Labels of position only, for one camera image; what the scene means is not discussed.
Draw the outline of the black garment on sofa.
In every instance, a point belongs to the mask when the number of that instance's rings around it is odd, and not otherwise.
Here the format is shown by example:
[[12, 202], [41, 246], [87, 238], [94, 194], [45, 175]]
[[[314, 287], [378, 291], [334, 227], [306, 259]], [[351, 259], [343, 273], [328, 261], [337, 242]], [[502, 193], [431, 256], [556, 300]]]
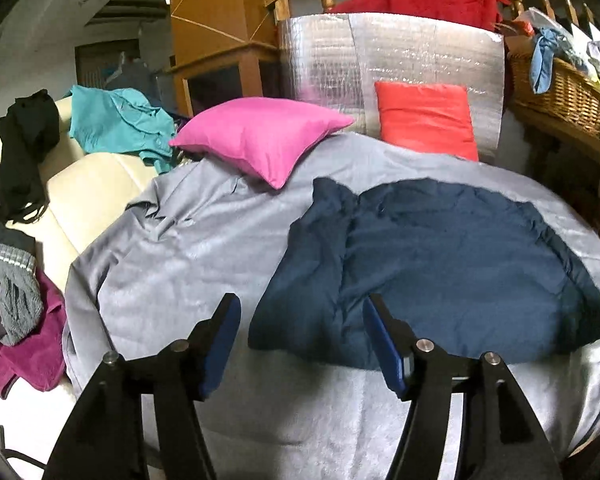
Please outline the black garment on sofa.
[[46, 89], [17, 98], [0, 118], [1, 216], [32, 223], [48, 199], [38, 166], [60, 139], [59, 112]]

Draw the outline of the magenta garment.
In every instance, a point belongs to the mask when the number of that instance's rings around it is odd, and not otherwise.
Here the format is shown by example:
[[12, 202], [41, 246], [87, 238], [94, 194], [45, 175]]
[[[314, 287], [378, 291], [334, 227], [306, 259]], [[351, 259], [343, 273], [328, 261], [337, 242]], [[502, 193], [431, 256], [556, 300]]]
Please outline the magenta garment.
[[23, 379], [38, 391], [55, 388], [65, 374], [61, 336], [66, 324], [65, 300], [59, 288], [42, 271], [36, 271], [43, 300], [38, 326], [13, 347], [0, 344], [0, 399]]

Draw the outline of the grey bed sheet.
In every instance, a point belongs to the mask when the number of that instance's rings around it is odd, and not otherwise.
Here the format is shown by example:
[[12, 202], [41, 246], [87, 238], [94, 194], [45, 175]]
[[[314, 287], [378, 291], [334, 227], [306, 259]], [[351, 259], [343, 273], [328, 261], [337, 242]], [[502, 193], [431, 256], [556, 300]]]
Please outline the grey bed sheet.
[[[355, 193], [431, 179], [529, 203], [600, 291], [596, 233], [558, 196], [519, 174], [353, 132], [317, 144], [277, 191], [207, 156], [152, 180], [72, 264], [64, 352], [73, 385], [84, 388], [107, 351], [140, 358], [188, 335], [232, 292], [242, 302], [242, 324], [222, 384], [199, 410], [218, 475], [381, 478], [407, 408], [378, 365], [360, 370], [308, 361], [248, 342], [254, 311], [283, 259], [291, 225], [312, 204], [318, 178]], [[600, 432], [600, 339], [568, 354], [505, 362], [557, 455]]]

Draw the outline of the teal shirt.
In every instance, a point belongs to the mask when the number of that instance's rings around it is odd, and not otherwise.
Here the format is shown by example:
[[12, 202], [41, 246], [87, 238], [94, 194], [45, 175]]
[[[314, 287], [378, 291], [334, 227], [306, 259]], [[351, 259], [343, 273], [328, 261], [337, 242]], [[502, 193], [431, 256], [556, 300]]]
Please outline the teal shirt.
[[146, 166], [165, 174], [176, 166], [170, 141], [173, 118], [132, 88], [71, 88], [69, 136], [85, 154], [137, 155]]

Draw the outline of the red cloth on railing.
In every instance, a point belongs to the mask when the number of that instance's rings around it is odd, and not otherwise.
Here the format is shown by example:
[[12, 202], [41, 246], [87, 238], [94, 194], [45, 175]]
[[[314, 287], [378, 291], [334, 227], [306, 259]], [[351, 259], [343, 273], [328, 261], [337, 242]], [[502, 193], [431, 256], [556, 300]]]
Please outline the red cloth on railing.
[[432, 18], [494, 32], [509, 0], [346, 0], [330, 13], [389, 13]]

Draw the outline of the red orange pillow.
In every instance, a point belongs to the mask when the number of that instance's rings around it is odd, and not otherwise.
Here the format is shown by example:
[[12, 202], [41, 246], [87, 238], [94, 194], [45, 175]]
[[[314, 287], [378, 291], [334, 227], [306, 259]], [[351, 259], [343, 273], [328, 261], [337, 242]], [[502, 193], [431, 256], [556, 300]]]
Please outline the red orange pillow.
[[465, 87], [376, 81], [375, 90], [381, 140], [414, 152], [478, 162]]

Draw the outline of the cream sofa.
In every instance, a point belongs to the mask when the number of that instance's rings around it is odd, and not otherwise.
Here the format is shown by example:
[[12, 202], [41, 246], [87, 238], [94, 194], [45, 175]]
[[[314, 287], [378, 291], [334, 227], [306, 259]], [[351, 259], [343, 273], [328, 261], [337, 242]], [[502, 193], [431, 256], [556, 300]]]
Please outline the cream sofa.
[[[38, 221], [15, 228], [36, 239], [38, 263], [64, 289], [73, 260], [122, 214], [156, 173], [136, 156], [84, 154], [68, 136], [71, 99], [59, 100], [56, 106], [60, 140], [40, 168], [50, 203]], [[74, 402], [68, 378], [46, 392], [17, 379], [7, 398], [0, 398], [6, 446], [45, 463]]]

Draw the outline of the wooden shelf unit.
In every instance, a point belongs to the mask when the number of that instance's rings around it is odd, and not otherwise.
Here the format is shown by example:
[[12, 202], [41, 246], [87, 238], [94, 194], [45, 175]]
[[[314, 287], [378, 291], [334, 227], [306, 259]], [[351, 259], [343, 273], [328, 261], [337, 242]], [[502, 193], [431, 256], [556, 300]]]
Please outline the wooden shelf unit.
[[600, 139], [515, 104], [532, 143], [532, 178], [565, 200], [600, 234]]

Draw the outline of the grey knitted garment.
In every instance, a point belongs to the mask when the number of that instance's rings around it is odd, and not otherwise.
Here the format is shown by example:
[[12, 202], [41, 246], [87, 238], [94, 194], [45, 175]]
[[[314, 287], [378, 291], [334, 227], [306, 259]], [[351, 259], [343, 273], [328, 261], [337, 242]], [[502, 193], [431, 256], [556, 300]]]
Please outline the grey knitted garment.
[[0, 243], [0, 343], [15, 346], [38, 326], [43, 313], [35, 255]]

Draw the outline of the light blue cloth in basket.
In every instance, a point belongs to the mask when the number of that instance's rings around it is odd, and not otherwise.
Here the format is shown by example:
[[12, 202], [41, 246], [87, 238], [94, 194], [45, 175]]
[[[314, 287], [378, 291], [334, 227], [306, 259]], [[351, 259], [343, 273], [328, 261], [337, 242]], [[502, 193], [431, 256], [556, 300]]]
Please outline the light blue cloth in basket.
[[576, 55], [568, 38], [554, 28], [540, 28], [533, 41], [529, 82], [534, 94], [543, 94], [553, 80], [554, 58], [558, 56], [571, 62]]

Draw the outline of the wicker basket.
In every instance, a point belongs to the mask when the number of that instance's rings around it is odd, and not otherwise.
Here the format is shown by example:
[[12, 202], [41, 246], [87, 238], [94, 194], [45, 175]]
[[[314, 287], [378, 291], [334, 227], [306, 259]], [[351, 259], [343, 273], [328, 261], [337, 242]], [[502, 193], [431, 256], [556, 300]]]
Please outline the wicker basket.
[[534, 93], [530, 79], [531, 55], [509, 53], [507, 61], [512, 68], [516, 104], [600, 137], [599, 84], [593, 84], [569, 63], [555, 58], [550, 88], [544, 93]]

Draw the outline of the pink pillow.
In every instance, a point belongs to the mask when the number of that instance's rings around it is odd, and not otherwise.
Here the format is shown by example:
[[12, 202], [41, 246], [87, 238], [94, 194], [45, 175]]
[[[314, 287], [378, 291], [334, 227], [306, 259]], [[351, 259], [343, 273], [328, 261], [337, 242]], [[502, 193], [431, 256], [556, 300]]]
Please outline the pink pillow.
[[170, 145], [218, 156], [279, 190], [302, 155], [354, 118], [311, 103], [239, 98], [204, 110], [186, 122]]

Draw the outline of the silver insulation mat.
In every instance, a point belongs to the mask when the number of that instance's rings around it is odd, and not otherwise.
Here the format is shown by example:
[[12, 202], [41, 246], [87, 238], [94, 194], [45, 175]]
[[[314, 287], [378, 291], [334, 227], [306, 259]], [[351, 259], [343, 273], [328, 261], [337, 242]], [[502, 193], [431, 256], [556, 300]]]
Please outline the silver insulation mat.
[[417, 16], [313, 14], [279, 26], [283, 94], [353, 117], [352, 130], [380, 136], [378, 81], [466, 88], [479, 157], [500, 143], [505, 44], [495, 32]]

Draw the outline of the wooden cabinet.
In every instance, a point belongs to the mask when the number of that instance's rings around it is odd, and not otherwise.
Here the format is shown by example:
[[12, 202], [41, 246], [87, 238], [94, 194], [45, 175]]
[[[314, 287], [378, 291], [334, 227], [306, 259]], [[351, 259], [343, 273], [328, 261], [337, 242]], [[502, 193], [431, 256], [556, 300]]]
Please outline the wooden cabinet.
[[193, 82], [228, 70], [238, 96], [264, 96], [261, 68], [278, 61], [264, 0], [170, 0], [172, 68], [178, 110], [195, 114]]

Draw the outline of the navy blue puffer jacket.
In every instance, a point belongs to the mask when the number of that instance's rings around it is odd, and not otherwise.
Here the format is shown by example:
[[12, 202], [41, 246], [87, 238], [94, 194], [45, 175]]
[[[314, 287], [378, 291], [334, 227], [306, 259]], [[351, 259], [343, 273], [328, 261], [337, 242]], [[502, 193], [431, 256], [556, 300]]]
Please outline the navy blue puffer jacket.
[[511, 363], [600, 339], [600, 291], [535, 206], [402, 180], [355, 193], [318, 178], [249, 327], [251, 348], [374, 370], [365, 300], [457, 356]]

